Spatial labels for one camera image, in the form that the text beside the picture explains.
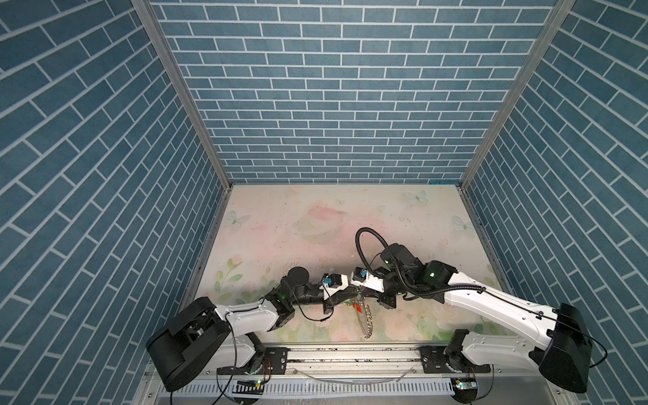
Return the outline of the bunch of coloured key tags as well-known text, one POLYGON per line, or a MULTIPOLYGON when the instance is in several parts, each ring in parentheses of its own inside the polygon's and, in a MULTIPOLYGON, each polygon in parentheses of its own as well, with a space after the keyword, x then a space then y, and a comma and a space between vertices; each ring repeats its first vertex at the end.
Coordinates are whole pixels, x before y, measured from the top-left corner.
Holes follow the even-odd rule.
POLYGON ((364 314, 364 305, 361 302, 359 302, 357 298, 352 298, 352 299, 347 300, 345 302, 345 305, 352 308, 357 315, 363 315, 364 314))

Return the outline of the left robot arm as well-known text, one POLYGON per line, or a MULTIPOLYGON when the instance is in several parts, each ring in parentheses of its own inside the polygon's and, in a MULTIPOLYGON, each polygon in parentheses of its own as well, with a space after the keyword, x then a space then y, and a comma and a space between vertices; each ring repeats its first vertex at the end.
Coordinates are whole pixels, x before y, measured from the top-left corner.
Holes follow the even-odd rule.
POLYGON ((166 391, 173 393, 199 376, 212 360, 219 367, 246 367, 264 350, 256 334, 283 327, 305 305, 321 304, 325 322, 336 305, 361 291, 346 275, 326 274, 317 284, 310 282, 305 268, 291 268, 276 288, 253 303, 215 305, 207 297, 194 300, 156 331, 145 348, 166 391))

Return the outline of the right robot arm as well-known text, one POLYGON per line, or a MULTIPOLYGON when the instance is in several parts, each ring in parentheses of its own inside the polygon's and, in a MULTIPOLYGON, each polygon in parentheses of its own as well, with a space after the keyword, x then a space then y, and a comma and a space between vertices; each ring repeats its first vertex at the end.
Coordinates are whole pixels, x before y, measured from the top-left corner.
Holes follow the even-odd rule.
POLYGON ((585 393, 590 369, 608 357, 603 344, 587 332, 582 314, 572 305, 563 303, 553 308, 527 302, 491 289, 446 263, 432 261, 423 265, 409 251, 401 258, 396 254, 397 244, 389 246, 369 227, 356 232, 355 244, 364 270, 382 280, 394 275, 394 291, 405 294, 408 300, 437 300, 458 306, 533 341, 530 360, 539 366, 542 376, 567 391, 585 393), (373 235, 384 247, 385 276, 371 267, 362 251, 360 237, 364 233, 373 235))

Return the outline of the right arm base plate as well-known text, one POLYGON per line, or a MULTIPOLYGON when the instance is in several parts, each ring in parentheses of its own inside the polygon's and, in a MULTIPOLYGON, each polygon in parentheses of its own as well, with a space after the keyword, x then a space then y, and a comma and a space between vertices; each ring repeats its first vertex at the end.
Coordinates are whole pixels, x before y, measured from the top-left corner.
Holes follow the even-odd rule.
POLYGON ((491 366, 477 366, 471 363, 460 351, 447 349, 447 346, 426 345, 418 347, 421 364, 425 374, 487 374, 491 366))

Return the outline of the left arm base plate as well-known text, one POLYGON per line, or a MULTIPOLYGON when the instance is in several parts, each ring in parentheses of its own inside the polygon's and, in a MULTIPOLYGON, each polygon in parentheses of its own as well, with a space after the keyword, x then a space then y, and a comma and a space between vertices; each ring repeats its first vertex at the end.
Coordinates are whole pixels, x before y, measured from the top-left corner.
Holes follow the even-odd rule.
POLYGON ((259 375, 271 374, 284 375, 288 364, 287 347, 269 347, 263 352, 256 352, 244 366, 234 368, 232 366, 220 367, 217 369, 219 375, 259 375))

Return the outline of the large keyring with chain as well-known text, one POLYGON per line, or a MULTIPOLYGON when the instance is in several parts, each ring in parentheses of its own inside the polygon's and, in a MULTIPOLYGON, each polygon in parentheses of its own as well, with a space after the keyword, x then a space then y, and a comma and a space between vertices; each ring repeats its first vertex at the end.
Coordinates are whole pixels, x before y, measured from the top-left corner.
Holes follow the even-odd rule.
POLYGON ((364 314, 363 315, 355 314, 355 315, 357 316, 364 338, 370 339, 371 336, 373 335, 373 316, 371 313, 371 307, 369 307, 369 305, 366 303, 366 299, 362 295, 361 291, 358 293, 358 296, 356 298, 358 299, 359 302, 361 302, 364 305, 364 314))

